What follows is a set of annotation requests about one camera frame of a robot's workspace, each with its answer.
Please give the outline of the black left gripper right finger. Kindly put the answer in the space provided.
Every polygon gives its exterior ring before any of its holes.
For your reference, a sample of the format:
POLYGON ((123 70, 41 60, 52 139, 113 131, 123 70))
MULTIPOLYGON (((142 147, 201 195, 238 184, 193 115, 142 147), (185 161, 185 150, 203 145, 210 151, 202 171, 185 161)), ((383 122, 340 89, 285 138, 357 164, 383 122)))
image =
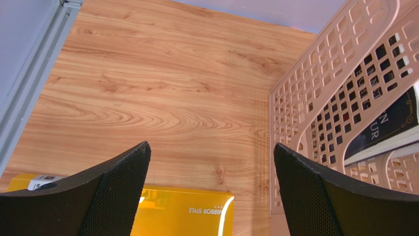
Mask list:
POLYGON ((418 235, 418 195, 351 178, 281 143, 273 159, 291 235, 418 235))

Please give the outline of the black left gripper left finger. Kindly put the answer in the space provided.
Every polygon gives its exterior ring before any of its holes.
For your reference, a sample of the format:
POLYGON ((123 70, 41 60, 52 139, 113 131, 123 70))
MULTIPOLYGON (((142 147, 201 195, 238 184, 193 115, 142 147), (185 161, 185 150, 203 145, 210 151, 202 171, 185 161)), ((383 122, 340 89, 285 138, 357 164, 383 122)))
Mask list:
POLYGON ((128 236, 151 157, 148 142, 35 190, 0 196, 3 236, 128 236))

